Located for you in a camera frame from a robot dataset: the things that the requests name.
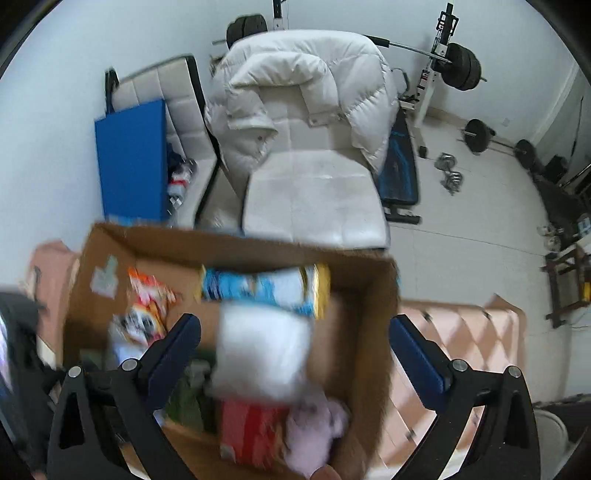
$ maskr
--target white package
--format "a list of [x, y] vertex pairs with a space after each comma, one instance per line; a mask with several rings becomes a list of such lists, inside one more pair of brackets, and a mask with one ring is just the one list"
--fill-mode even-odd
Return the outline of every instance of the white package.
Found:
[[304, 385], [312, 321], [277, 307], [223, 302], [212, 395], [296, 400]]

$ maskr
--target pink plush toy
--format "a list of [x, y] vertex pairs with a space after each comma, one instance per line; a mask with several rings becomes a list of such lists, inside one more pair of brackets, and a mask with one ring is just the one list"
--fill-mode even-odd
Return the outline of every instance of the pink plush toy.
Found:
[[328, 462], [333, 439], [344, 435], [348, 421], [344, 406], [327, 399], [324, 392], [304, 396], [287, 417], [283, 454], [287, 466], [310, 478]]

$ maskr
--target blue folder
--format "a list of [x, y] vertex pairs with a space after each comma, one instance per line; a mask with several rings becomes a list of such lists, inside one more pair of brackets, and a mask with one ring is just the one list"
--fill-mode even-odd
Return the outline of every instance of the blue folder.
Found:
[[100, 190], [106, 219], [165, 221], [167, 206], [164, 101], [95, 121]]

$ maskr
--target chair seat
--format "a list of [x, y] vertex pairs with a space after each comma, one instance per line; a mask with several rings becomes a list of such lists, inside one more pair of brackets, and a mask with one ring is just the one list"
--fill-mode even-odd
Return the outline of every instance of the chair seat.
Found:
[[271, 153], [248, 184], [246, 236], [345, 249], [387, 248], [389, 230], [361, 152]]

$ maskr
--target tile floor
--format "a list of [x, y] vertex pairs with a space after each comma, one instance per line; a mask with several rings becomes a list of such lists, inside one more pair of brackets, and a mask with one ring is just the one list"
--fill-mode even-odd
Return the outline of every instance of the tile floor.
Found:
[[[421, 225], [392, 223], [389, 253], [401, 273], [406, 299], [483, 305], [495, 293], [528, 318], [525, 374], [532, 399], [562, 397], [571, 331], [552, 330], [546, 253], [538, 225], [547, 223], [541, 199], [517, 160], [503, 147], [473, 155], [459, 129], [427, 118], [428, 158], [417, 157], [421, 201], [413, 211]], [[444, 151], [457, 157], [460, 193], [440, 184], [433, 160]]]

